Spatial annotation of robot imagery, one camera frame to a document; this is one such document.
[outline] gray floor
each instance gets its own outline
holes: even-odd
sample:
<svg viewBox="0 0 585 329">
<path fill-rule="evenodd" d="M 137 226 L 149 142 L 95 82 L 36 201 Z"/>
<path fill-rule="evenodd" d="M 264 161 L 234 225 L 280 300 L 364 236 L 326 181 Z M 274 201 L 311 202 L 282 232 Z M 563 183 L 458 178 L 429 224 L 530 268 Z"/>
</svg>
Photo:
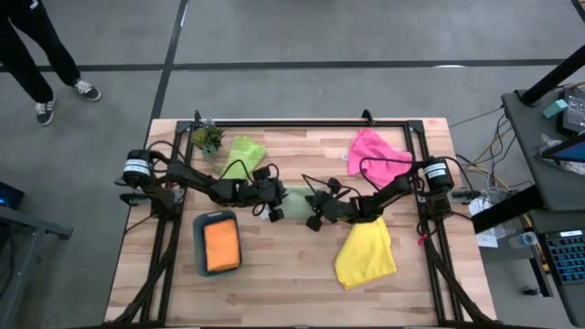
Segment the gray floor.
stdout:
<svg viewBox="0 0 585 329">
<path fill-rule="evenodd" d="M 27 211 L 75 227 L 72 240 L 47 243 L 27 289 L 22 328 L 103 318 L 128 211 L 112 181 L 126 152 L 144 143 L 161 78 L 159 71 L 122 72 L 116 65 L 163 64 L 179 2 L 46 0 L 78 63 L 113 65 L 112 72 L 84 73 L 104 95 L 95 104 L 47 74 L 58 95 L 48 128 L 37 127 L 34 104 L 0 73 L 0 150 L 8 154 L 0 180 L 27 191 Z M 191 0 L 183 18 L 175 63 L 563 58 L 585 41 L 569 0 Z M 37 63 L 47 64 L 23 39 Z M 216 118 L 357 117 L 368 108 L 377 117 L 458 122 L 498 107 L 500 94 L 527 88 L 550 69 L 174 71 L 161 117 L 190 118 L 195 109 Z M 585 72 L 572 80 L 585 80 Z M 500 115 L 453 128 L 456 151 L 479 154 Z M 516 144 L 496 170 L 509 184 L 530 179 Z M 484 184 L 481 175 L 472 180 Z M 527 261 L 485 259 L 485 267 L 499 319 L 573 327 L 558 298 L 518 292 L 535 284 Z"/>
</svg>

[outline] small potted plant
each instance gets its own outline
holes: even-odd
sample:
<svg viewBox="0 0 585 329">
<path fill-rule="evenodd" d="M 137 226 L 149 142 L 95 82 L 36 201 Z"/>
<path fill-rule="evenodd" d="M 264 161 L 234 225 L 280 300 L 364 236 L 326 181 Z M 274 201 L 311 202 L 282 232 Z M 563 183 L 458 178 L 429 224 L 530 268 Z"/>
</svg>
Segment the small potted plant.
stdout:
<svg viewBox="0 0 585 329">
<path fill-rule="evenodd" d="M 203 126 L 195 130 L 191 141 L 203 152 L 203 159 L 219 174 L 220 170 L 216 160 L 225 130 L 217 127 L 210 118 L 201 120 L 201 123 Z"/>
</svg>

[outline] pink towel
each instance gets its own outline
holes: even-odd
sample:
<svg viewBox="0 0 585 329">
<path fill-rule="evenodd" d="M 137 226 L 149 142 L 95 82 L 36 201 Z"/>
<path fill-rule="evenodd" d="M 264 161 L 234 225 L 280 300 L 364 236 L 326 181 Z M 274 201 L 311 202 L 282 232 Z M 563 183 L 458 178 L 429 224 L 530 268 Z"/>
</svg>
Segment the pink towel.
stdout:
<svg viewBox="0 0 585 329">
<path fill-rule="evenodd" d="M 412 161 L 412 154 L 393 149 L 377 133 L 371 130 L 359 131 L 356 139 L 352 142 L 349 156 L 347 157 L 347 173 L 349 175 L 359 174 L 359 162 L 365 157 Z M 397 175 L 408 172 L 410 164 L 366 160 L 362 164 L 362 168 L 367 178 L 378 187 L 383 187 L 392 182 Z"/>
</svg>

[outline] black pants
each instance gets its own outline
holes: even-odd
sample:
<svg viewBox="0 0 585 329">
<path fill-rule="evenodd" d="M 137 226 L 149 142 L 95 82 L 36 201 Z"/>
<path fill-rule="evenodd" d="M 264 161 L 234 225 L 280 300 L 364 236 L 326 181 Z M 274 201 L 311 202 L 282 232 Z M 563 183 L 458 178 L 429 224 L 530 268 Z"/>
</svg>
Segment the black pants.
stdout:
<svg viewBox="0 0 585 329">
<path fill-rule="evenodd" d="M 11 10 L 8 16 L 0 16 L 0 62 L 33 100 L 47 102 L 53 100 L 53 91 L 10 22 L 45 50 L 48 61 L 63 83 L 73 86 L 80 78 L 80 72 L 59 41 L 43 4 L 36 1 L 33 4 L 32 9 L 25 5 Z"/>
</svg>

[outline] yellow towel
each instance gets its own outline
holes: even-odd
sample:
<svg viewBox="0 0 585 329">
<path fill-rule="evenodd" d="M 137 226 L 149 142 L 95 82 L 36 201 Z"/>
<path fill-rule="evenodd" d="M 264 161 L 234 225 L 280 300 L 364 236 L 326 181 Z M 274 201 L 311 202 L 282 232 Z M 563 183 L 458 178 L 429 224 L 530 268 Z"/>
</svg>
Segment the yellow towel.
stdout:
<svg viewBox="0 0 585 329">
<path fill-rule="evenodd" d="M 390 235 L 382 217 L 352 227 L 335 259 L 335 272 L 346 290 L 396 273 Z"/>
</svg>

